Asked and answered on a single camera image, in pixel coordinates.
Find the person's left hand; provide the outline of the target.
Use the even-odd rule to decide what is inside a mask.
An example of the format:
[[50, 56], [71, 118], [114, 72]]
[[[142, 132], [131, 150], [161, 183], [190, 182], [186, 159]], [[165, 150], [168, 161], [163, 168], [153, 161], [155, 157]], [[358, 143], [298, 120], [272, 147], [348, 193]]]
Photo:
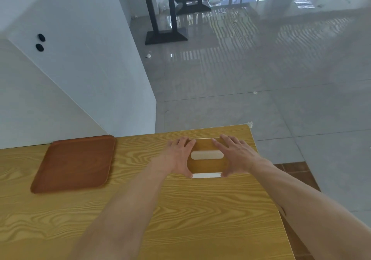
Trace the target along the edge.
[[183, 168], [187, 166], [188, 158], [192, 152], [193, 147], [196, 144], [195, 139], [189, 139], [187, 144], [188, 149], [178, 149], [178, 139], [174, 139], [172, 149], [167, 149], [167, 145], [163, 151], [154, 159], [155, 164], [160, 166], [166, 174], [181, 174], [183, 175]]

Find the person's right hand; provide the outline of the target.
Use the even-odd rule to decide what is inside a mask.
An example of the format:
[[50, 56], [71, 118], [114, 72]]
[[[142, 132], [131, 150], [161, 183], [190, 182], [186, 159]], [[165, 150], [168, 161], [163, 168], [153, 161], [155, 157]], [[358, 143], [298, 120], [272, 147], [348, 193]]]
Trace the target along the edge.
[[[220, 143], [213, 139], [213, 143], [220, 150]], [[220, 150], [229, 161], [229, 166], [233, 168], [233, 174], [253, 174], [256, 169], [272, 166], [272, 163], [262, 158], [256, 151], [255, 155], [247, 155], [244, 152], [244, 145], [247, 143], [244, 140], [239, 140], [239, 150]]]

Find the wooden lid tissue box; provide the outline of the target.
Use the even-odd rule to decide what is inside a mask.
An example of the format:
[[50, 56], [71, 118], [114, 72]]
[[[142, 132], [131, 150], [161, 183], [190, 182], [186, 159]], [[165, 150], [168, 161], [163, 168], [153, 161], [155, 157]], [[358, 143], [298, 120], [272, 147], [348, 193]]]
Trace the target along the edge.
[[187, 167], [194, 178], [203, 178], [207, 175], [219, 177], [228, 166], [228, 159], [213, 143], [212, 138], [196, 139], [187, 160]]

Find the person's right forearm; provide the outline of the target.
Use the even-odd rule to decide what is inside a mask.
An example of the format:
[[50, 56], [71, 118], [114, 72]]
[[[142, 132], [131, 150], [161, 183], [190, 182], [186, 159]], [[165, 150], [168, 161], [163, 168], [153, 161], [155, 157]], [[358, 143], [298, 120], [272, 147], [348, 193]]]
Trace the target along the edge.
[[322, 192], [253, 159], [248, 172], [277, 203], [315, 260], [371, 260], [371, 228]]

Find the person's left forearm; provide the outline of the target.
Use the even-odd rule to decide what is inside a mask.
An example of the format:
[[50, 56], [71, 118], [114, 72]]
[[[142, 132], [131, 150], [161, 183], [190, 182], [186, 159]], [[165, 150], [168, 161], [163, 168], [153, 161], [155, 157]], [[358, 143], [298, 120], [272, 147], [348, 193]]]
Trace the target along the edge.
[[68, 260], [133, 260], [174, 159], [159, 156], [119, 191], [89, 225]]

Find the brown rectangular serving tray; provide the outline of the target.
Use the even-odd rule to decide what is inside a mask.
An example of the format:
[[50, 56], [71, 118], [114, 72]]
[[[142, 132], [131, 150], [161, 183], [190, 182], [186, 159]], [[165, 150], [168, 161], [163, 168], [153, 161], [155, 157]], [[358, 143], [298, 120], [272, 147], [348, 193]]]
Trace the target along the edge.
[[112, 135], [54, 141], [31, 184], [34, 194], [76, 191], [103, 186], [115, 150]]

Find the black table pedestal base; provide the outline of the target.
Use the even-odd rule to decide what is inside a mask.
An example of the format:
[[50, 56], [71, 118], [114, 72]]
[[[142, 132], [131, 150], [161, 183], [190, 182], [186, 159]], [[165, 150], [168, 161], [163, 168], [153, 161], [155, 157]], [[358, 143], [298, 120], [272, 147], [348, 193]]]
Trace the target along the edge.
[[208, 3], [204, 3], [204, 0], [174, 0], [177, 4], [180, 4], [176, 10], [176, 15], [188, 15], [194, 13], [210, 12], [211, 7]]

